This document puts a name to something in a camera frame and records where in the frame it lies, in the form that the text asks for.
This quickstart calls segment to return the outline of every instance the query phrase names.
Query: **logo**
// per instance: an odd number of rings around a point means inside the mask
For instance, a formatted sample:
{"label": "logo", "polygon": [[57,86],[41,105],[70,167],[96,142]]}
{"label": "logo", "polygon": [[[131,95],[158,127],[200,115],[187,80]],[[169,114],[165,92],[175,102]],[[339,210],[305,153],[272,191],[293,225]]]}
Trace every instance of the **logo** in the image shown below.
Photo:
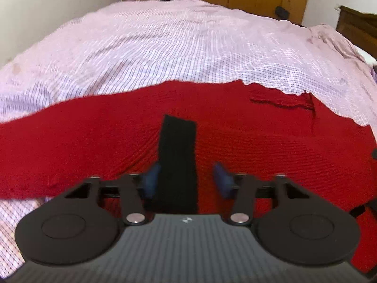
{"label": "logo", "polygon": [[182,221],[183,221],[184,223],[190,223],[190,222],[192,221],[192,218],[190,218],[190,217],[186,217],[186,218],[183,218]]}

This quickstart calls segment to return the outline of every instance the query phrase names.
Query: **wooden headboard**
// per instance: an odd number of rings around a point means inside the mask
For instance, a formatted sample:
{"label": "wooden headboard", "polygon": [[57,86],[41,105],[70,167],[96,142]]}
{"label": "wooden headboard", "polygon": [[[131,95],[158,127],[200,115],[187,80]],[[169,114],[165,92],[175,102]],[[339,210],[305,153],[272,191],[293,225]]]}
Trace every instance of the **wooden headboard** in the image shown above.
{"label": "wooden headboard", "polygon": [[377,59],[377,15],[341,6],[336,30]]}

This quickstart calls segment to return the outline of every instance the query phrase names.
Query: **red cloth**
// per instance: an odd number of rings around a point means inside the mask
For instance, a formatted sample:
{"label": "red cloth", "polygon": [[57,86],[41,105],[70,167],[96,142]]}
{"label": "red cloth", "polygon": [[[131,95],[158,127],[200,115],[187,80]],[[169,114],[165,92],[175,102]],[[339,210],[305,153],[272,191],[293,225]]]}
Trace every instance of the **red cloth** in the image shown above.
{"label": "red cloth", "polygon": [[377,264],[377,220],[369,208],[357,217],[361,231],[359,246],[351,263],[363,272],[368,272]]}
{"label": "red cloth", "polygon": [[[0,198],[55,196],[90,175],[113,179],[145,170],[157,159],[164,114],[197,122],[201,213],[220,208],[214,161],[262,179],[284,173],[346,211],[376,195],[369,126],[335,115],[310,94],[241,81],[172,81],[70,100],[1,125]],[[377,242],[362,244],[377,249]],[[354,264],[365,270],[362,254],[356,256]]]}

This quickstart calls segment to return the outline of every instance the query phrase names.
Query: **black circular pad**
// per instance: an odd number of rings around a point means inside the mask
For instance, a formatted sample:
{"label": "black circular pad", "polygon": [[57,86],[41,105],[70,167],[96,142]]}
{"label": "black circular pad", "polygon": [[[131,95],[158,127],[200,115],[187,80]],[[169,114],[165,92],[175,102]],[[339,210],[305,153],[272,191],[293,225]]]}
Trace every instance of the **black circular pad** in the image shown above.
{"label": "black circular pad", "polygon": [[300,215],[293,218],[290,228],[297,236],[305,239],[323,239],[334,231],[330,219],[321,215]]}
{"label": "black circular pad", "polygon": [[271,254],[306,266],[348,260],[360,239],[352,216],[317,199],[289,199],[263,216],[256,232]]}
{"label": "black circular pad", "polygon": [[15,239],[25,259],[71,265],[106,251],[118,234],[114,217],[85,199],[52,200],[26,215]]}
{"label": "black circular pad", "polygon": [[51,238],[67,239],[79,235],[85,230],[85,219],[74,214],[59,214],[47,219],[42,231]]}

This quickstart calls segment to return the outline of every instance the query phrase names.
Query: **metal screw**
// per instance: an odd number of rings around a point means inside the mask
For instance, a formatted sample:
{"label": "metal screw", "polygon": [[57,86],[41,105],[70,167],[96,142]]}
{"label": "metal screw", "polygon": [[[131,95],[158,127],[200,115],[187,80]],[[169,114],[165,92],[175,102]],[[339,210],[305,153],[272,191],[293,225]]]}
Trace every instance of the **metal screw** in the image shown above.
{"label": "metal screw", "polygon": [[250,219],[250,217],[244,213],[235,213],[231,215],[230,220],[235,223],[245,223]]}
{"label": "metal screw", "polygon": [[126,217],[126,219],[131,223],[141,223],[145,220],[145,216],[140,213],[131,213]]}

